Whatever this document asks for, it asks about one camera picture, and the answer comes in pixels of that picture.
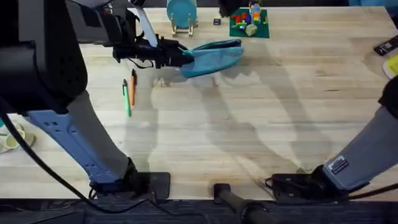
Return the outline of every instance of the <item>light wood surface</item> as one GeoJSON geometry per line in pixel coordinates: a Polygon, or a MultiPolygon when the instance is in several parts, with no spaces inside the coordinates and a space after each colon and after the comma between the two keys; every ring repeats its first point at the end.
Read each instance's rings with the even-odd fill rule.
{"type": "MultiPolygon", "coordinates": [[[[171,39],[165,9],[148,9],[157,33],[171,39]]],[[[228,20],[214,26],[218,9],[198,9],[187,47],[228,39],[228,20]]],[[[82,45],[88,91],[116,145],[139,170],[172,175],[171,198],[210,198],[227,182],[244,198],[270,199],[256,180],[276,172],[311,172],[338,153],[372,118],[387,82],[384,58],[373,47],[398,31],[382,7],[269,9],[270,39],[243,39],[239,65],[190,80],[176,69],[138,70],[136,105],[126,116],[121,90],[130,62],[111,49],[82,45]]],[[[34,150],[78,190],[88,178],[42,131],[34,150]]],[[[0,155],[1,198],[75,197],[23,151],[0,155]]],[[[398,169],[365,190],[396,182],[398,169]]],[[[398,194],[368,200],[398,200],[398,194]]]]}

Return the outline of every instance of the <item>pen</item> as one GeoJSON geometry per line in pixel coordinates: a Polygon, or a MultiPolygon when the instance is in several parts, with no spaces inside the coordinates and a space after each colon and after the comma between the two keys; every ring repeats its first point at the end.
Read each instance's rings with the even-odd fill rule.
{"type": "Polygon", "coordinates": [[[126,107],[126,112],[129,117],[131,117],[131,110],[129,104],[129,90],[127,89],[127,81],[123,79],[123,96],[124,96],[124,105],[126,107]]]}
{"type": "Polygon", "coordinates": [[[137,85],[137,73],[133,69],[131,72],[131,80],[130,80],[130,105],[134,106],[135,94],[136,94],[136,85],[137,85]]]}

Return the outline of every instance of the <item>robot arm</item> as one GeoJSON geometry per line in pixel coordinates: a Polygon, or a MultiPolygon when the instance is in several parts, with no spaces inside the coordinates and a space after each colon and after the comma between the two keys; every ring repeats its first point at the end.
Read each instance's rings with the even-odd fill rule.
{"type": "Polygon", "coordinates": [[[278,200],[323,200],[348,195],[398,162],[398,78],[385,87],[382,105],[365,128],[334,158],[312,174],[274,174],[272,190],[278,200]]]}
{"type": "MultiPolygon", "coordinates": [[[[8,33],[0,45],[0,110],[23,115],[56,140],[86,171],[97,192],[146,193],[148,175],[138,173],[95,115],[77,37],[113,47],[118,60],[155,60],[159,68],[177,66],[189,56],[182,55],[177,41],[158,39],[153,47],[137,38],[136,17],[127,10],[115,16],[62,0],[5,4],[14,17],[2,20],[8,33]]],[[[170,174],[161,176],[157,179],[167,189],[159,197],[164,198],[170,174]]]]}

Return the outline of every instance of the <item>green lego baseplate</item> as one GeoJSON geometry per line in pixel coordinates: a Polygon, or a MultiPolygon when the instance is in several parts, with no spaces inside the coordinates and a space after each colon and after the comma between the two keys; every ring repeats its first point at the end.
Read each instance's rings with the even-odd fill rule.
{"type": "MultiPolygon", "coordinates": [[[[247,16],[250,16],[249,9],[238,9],[234,12],[234,15],[242,15],[246,13],[247,16]]],[[[263,24],[264,19],[267,15],[267,10],[261,10],[260,22],[255,22],[254,25],[257,26],[257,32],[252,35],[248,36],[244,30],[232,28],[235,25],[234,19],[229,19],[229,36],[231,37],[258,37],[258,38],[269,38],[269,21],[267,24],[263,24]]]]}

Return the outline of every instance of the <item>green pen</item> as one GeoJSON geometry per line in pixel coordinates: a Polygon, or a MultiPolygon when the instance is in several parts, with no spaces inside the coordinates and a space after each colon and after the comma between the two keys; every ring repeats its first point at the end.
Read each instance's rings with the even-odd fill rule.
{"type": "Polygon", "coordinates": [[[126,107],[127,116],[131,117],[129,90],[127,88],[127,81],[125,79],[123,80],[122,87],[123,87],[124,105],[126,107]]]}

